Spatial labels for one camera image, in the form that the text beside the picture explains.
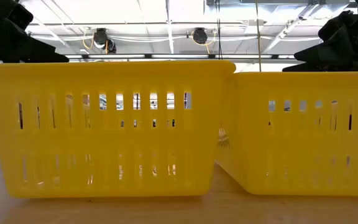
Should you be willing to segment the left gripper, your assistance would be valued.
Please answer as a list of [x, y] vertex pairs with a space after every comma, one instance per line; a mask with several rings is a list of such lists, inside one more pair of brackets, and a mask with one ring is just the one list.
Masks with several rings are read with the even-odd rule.
[[21, 62], [20, 48], [29, 41], [27, 63], [67, 63], [69, 59], [56, 53], [56, 48], [45, 42], [26, 36], [24, 29], [33, 15], [20, 4], [20, 0], [0, 0], [0, 61]]

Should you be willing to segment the yellow slotted plastic basket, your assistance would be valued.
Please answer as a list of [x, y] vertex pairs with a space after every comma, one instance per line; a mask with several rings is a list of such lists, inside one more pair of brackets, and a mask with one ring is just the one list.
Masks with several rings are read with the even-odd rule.
[[227, 60], [0, 63], [0, 165], [13, 197], [209, 190]]
[[227, 75], [216, 162], [256, 195], [358, 196], [358, 72]]

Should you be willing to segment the long white light rail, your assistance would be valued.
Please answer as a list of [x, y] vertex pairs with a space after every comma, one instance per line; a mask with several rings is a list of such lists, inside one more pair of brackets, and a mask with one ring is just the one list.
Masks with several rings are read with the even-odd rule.
[[293, 55], [251, 55], [251, 54], [76, 54], [66, 55], [69, 59], [295, 59]]

